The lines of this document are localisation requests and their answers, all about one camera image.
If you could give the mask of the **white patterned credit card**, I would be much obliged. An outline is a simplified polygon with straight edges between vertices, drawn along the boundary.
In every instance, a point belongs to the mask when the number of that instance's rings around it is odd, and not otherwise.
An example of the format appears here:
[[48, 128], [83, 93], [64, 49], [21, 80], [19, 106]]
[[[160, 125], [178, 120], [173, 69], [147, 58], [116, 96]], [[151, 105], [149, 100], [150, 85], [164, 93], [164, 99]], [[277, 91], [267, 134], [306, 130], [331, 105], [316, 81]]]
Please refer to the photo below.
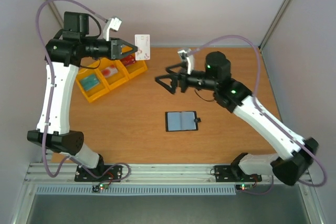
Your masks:
[[136, 61], [150, 60], [150, 35], [134, 35], [134, 42], [138, 48], [135, 53]]

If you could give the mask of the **black leather card holder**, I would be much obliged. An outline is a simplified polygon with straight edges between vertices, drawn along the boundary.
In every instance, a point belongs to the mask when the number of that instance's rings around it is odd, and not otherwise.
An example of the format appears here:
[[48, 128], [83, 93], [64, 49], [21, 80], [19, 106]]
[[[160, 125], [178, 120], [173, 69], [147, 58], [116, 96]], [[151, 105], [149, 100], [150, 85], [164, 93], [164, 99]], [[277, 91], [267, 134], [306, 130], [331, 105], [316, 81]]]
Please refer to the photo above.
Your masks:
[[196, 111], [165, 112], [165, 130], [167, 132], [197, 131], [201, 118]]

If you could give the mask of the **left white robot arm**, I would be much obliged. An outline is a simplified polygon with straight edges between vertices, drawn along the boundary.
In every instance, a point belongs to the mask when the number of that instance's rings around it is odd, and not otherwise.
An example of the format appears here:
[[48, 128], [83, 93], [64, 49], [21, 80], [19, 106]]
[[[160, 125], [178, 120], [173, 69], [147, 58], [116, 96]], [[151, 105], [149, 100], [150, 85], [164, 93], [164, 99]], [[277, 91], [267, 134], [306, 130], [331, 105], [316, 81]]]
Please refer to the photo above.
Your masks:
[[44, 104], [36, 129], [28, 131], [27, 139], [41, 146], [43, 152], [51, 150], [64, 155], [81, 166], [92, 180], [100, 181], [107, 173], [102, 156], [84, 143], [82, 132], [70, 130], [69, 109], [75, 78], [83, 58], [120, 60], [138, 48], [109, 36], [110, 31], [119, 30], [122, 23], [119, 18], [111, 17], [99, 28], [102, 38], [89, 36], [89, 18], [89, 14], [65, 12], [63, 29], [45, 44]]

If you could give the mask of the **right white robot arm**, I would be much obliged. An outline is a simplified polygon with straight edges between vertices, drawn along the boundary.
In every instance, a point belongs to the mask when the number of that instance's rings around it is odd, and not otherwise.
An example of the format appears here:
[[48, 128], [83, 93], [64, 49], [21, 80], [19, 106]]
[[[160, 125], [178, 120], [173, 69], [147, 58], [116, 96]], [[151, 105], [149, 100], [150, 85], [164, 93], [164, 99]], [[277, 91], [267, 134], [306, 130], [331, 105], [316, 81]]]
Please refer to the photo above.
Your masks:
[[176, 88], [182, 92], [187, 88], [212, 91], [217, 104], [248, 123], [276, 151], [272, 155], [238, 155], [229, 170], [235, 181], [249, 175], [268, 175], [288, 186], [298, 182], [313, 163], [318, 142], [294, 133], [265, 109], [250, 89], [232, 78], [231, 63], [223, 53], [209, 53], [203, 71], [194, 70], [194, 58], [185, 50], [179, 55], [181, 63], [168, 66], [166, 75], [155, 77], [156, 83], [171, 94]]

